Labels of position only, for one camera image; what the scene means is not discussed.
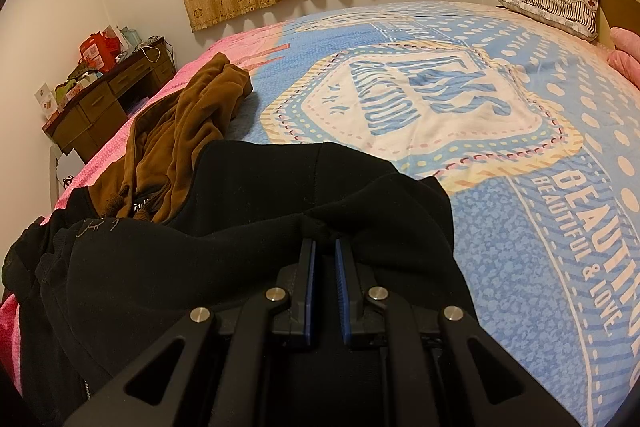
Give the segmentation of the black hoodie with brown hood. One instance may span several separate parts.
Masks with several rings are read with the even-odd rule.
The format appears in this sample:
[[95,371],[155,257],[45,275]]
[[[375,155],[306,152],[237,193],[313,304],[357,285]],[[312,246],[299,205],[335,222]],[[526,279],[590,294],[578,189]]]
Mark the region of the black hoodie with brown hood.
[[409,303],[472,308],[437,180],[335,143],[229,141],[250,91],[248,72],[215,55],[134,120],[124,156],[95,184],[10,247],[2,280],[38,425],[63,424],[186,312],[267,288],[305,239],[319,272],[344,244]]

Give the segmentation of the white paper bag with crown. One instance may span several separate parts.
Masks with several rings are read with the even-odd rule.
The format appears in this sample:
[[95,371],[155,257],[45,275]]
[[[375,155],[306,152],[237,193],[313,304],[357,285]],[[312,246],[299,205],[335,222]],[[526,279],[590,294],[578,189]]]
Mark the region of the white paper bag with crown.
[[75,176],[85,167],[84,161],[71,150],[65,154],[56,144],[49,150],[49,192],[51,207],[54,207],[60,196],[73,182]]

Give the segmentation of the pink and blue bedspread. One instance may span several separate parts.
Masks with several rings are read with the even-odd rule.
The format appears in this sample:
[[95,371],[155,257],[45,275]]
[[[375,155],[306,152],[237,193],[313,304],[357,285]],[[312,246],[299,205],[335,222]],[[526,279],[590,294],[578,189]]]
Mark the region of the pink and blue bedspread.
[[[638,424],[639,93],[598,49],[474,4],[346,9],[225,38],[145,109],[217,54],[252,85],[227,140],[335,143],[437,180],[473,301],[465,310],[573,426]],[[99,176],[145,109],[120,152],[96,155]],[[249,426],[395,426],[373,402],[368,363],[342,340],[335,245],[319,272],[316,244],[310,339],[284,361],[262,358]],[[3,420],[38,425],[9,295]]]

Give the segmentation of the brown wooden desk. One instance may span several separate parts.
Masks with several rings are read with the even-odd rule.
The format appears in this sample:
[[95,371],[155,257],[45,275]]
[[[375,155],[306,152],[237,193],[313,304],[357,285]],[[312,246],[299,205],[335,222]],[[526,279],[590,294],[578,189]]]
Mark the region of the brown wooden desk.
[[74,94],[42,131],[63,153],[87,162],[126,124],[134,109],[151,100],[176,69],[165,38],[153,37],[111,72]]

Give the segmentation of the green cloth on desk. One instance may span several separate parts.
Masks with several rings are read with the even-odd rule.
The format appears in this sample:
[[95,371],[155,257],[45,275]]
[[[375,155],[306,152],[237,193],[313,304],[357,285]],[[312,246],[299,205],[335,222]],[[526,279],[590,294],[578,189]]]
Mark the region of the green cloth on desk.
[[67,80],[66,83],[55,87],[53,93],[56,103],[63,105],[70,101],[81,90],[84,90],[100,77],[96,72],[86,72],[76,79]]

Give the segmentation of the white card with picture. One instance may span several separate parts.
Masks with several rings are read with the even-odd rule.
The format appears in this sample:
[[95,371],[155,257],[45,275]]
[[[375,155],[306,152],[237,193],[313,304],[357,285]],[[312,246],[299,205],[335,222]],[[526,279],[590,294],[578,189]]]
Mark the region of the white card with picture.
[[45,120],[51,118],[58,110],[58,102],[55,100],[55,94],[51,91],[47,83],[43,83],[36,91],[35,98]]

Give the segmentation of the red gift bag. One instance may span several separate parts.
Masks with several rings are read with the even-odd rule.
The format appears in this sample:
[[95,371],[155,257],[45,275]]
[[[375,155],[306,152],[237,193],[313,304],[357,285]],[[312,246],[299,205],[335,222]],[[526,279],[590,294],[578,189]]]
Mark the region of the red gift bag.
[[106,74],[116,66],[116,57],[120,53],[120,42],[116,37],[109,37],[98,32],[81,43],[79,52],[85,63],[102,74]]

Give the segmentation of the folded pink blanket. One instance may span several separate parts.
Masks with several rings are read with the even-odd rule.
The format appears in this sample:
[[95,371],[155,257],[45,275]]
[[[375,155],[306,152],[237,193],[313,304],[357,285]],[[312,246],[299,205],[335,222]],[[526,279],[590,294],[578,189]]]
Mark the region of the folded pink blanket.
[[625,28],[612,27],[610,37],[614,50],[608,54],[608,65],[640,88],[640,36]]

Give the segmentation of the patterned pillow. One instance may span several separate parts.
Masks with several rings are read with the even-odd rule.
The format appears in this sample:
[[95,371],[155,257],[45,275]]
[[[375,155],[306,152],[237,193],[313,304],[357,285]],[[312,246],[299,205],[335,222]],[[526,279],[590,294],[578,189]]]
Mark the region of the patterned pillow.
[[598,36],[600,0],[497,0],[498,5],[593,42]]

